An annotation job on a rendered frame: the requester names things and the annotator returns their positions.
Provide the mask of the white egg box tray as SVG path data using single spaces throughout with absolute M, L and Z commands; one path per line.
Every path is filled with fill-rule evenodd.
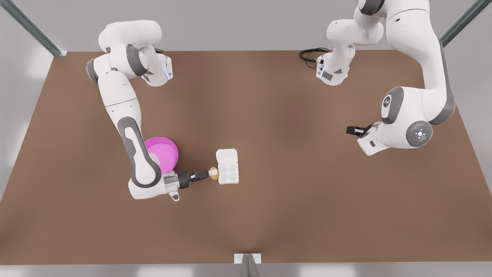
M 238 184 L 239 167 L 237 162 L 218 164 L 219 184 Z

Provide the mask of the white egg box lid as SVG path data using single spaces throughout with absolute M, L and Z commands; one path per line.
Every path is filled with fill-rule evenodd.
M 216 151 L 216 160 L 218 164 L 237 163 L 238 153 L 236 149 L 218 149 Z

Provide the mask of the pink bowl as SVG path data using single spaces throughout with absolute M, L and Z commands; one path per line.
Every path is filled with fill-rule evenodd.
M 162 173 L 174 170 L 179 159 L 179 151 L 172 140 L 166 137 L 152 137 L 145 141 L 145 146 L 149 153 L 153 153 L 158 158 Z

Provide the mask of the silver frame post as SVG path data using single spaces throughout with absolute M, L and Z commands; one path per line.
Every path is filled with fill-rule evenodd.
M 440 38 L 443 47 L 447 46 L 457 35 L 473 21 L 485 8 L 492 3 L 492 0 L 476 0 L 469 9 L 448 29 Z
M 257 264 L 261 263 L 261 254 L 234 254 L 234 264 L 241 264 L 239 277 L 261 277 Z
M 0 0 L 0 7 L 15 19 L 53 57 L 67 56 L 68 51 L 60 50 L 12 0 Z

